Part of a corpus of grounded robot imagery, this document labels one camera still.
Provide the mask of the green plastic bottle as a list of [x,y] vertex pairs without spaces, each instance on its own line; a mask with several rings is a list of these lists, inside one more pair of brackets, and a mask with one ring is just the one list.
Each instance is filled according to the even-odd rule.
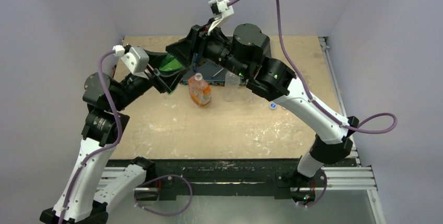
[[175,56],[168,53],[166,57],[161,61],[158,69],[162,74],[172,74],[184,69],[184,66]]

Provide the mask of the slim clear plastic bottle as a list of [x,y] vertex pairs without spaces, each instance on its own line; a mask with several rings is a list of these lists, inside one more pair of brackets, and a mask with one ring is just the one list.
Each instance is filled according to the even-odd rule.
[[248,104],[254,104],[255,103],[256,95],[251,90],[248,90],[248,89],[246,90],[245,97],[246,97],[246,102]]

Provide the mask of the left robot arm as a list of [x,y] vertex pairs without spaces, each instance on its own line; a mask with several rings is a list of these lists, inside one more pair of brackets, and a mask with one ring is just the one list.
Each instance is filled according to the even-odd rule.
[[172,54],[150,52],[139,46],[116,45],[105,57],[112,55],[123,61],[129,74],[116,81],[99,69],[86,79],[83,101],[88,114],[79,153],[61,197],[53,207],[42,211],[42,223],[106,223],[110,212],[129,193],[133,193],[135,205],[140,207],[140,199],[171,200],[181,189],[192,189],[172,170],[143,157],[131,159],[120,175],[99,188],[130,119],[123,109],[151,88],[173,92],[187,72]]

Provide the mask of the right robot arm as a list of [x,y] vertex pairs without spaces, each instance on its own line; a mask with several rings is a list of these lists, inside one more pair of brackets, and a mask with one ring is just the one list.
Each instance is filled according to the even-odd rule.
[[305,186],[323,165],[349,155],[351,127],[358,120],[339,115],[320,99],[309,96],[301,76],[269,56],[270,46],[270,38],[250,23],[238,25],[232,37],[219,28],[195,25],[166,51],[184,66],[209,61],[226,69],[245,80],[253,94],[284,107],[313,129],[314,142],[293,172],[294,181]]

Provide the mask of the orange label plastic bottle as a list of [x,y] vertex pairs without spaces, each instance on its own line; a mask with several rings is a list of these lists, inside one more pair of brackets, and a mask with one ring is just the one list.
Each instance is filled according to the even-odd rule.
[[188,89],[191,99],[198,106],[204,107],[210,103],[211,88],[201,73],[196,73],[188,79]]

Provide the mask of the large clear plastic bottle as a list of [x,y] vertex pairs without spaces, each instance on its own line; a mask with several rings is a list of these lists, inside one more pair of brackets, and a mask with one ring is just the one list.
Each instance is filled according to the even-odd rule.
[[241,79],[234,73],[227,72],[225,75],[224,85],[224,99],[227,102],[233,102],[238,95],[238,88],[240,86]]

